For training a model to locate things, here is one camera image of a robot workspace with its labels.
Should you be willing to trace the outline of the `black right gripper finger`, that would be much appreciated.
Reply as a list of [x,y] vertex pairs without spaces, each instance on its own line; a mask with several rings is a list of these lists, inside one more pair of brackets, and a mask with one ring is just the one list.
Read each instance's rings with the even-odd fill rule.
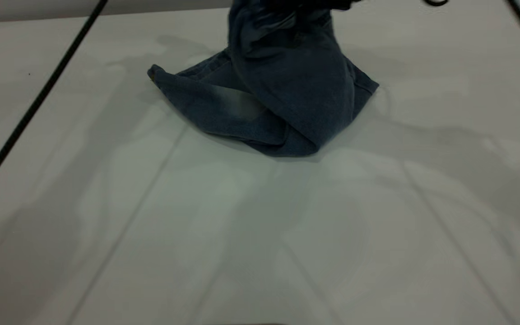
[[328,10],[349,10],[360,0],[306,0],[308,6]]

